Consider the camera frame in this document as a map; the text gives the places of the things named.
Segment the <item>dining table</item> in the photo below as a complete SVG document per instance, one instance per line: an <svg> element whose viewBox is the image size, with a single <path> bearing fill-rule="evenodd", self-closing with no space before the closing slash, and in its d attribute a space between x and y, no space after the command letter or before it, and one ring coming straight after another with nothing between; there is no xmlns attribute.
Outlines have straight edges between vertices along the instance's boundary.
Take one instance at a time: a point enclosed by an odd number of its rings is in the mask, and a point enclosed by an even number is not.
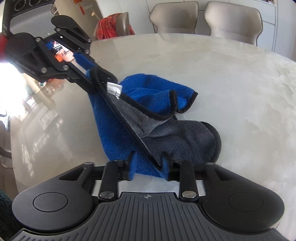
<svg viewBox="0 0 296 241"><path fill-rule="evenodd" d="M194 89L193 105L176 117L216 128L222 142L216 163L277 193L285 212L276 229L296 239L295 62L254 45L196 34L104 39L92 42L90 52L119 82L144 73ZM10 123L19 192L82 163L109 161L82 88L67 80L45 86L29 77L21 81L13 88L28 94L19 98L22 108ZM178 188L176 181L140 174L119 183L120 192L178 193Z"/></svg>

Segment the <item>orange object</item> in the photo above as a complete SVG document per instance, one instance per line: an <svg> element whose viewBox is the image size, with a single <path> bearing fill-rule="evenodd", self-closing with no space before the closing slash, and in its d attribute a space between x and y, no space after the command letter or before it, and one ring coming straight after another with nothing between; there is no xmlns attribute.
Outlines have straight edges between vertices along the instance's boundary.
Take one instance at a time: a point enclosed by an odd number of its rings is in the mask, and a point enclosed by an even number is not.
<svg viewBox="0 0 296 241"><path fill-rule="evenodd" d="M84 12L84 9L83 9L83 7L81 6L81 4L79 3L79 6L80 6L80 9L81 9L81 12L82 12L82 14L84 15L85 14L85 12Z"/></svg>
<svg viewBox="0 0 296 241"><path fill-rule="evenodd" d="M118 37L116 33L116 19L120 14L121 13L115 13L99 21L97 29L98 40ZM135 35L135 32L133 31L131 26L130 32L131 35Z"/></svg>
<svg viewBox="0 0 296 241"><path fill-rule="evenodd" d="M3 33L0 33L0 63L7 62L5 58L5 48L6 44L8 42L8 39Z"/></svg>
<svg viewBox="0 0 296 241"><path fill-rule="evenodd" d="M56 54L55 57L56 57L56 59L57 59L59 62L62 62L62 61L63 61L63 55L61 55L61 54Z"/></svg>

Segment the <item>white towel tag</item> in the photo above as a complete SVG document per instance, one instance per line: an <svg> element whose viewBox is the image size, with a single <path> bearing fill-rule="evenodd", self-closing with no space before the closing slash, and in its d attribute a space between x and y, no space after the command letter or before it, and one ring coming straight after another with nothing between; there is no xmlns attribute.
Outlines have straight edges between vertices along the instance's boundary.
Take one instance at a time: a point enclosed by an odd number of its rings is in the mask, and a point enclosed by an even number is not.
<svg viewBox="0 0 296 241"><path fill-rule="evenodd" d="M107 92L111 95L114 95L117 99L122 92L122 85L118 85L112 82L107 82Z"/></svg>

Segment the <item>red cloth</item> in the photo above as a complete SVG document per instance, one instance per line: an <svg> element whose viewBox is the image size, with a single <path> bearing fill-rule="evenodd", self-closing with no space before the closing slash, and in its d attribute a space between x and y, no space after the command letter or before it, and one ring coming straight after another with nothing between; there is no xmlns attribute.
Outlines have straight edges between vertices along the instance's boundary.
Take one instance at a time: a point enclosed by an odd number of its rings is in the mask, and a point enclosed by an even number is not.
<svg viewBox="0 0 296 241"><path fill-rule="evenodd" d="M99 21L97 29L98 40L118 37L116 33L116 19L120 14L121 13L115 13ZM135 35L131 26L129 26L129 28L131 35Z"/></svg>
<svg viewBox="0 0 296 241"><path fill-rule="evenodd" d="M0 63L7 62L5 58L5 48L8 39L3 33L0 33Z"/></svg>

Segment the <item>dark fabric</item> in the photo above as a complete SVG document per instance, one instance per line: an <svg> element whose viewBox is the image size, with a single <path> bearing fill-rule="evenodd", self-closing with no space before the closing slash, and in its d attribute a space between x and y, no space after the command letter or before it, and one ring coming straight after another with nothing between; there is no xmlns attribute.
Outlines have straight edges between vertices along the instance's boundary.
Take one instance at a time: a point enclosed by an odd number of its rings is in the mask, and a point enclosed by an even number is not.
<svg viewBox="0 0 296 241"><path fill-rule="evenodd" d="M159 120L153 112L146 115L121 99L109 97L158 165L163 151L173 160L188 160L194 166L211 160L215 138L201 122L174 120L172 116Z"/></svg>
<svg viewBox="0 0 296 241"><path fill-rule="evenodd" d="M3 240L8 240L19 230L20 227L12 213L12 201L0 190L0 237Z"/></svg>

